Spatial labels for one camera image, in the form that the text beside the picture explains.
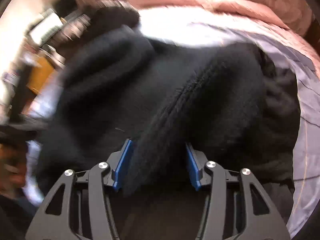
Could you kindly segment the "person's left hand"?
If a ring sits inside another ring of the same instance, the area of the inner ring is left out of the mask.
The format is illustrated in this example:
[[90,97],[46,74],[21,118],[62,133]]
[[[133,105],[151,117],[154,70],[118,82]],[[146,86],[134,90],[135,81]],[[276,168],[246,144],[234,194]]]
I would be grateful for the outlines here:
[[15,146],[1,144],[1,195],[15,198],[17,190],[25,186],[27,152],[26,142]]

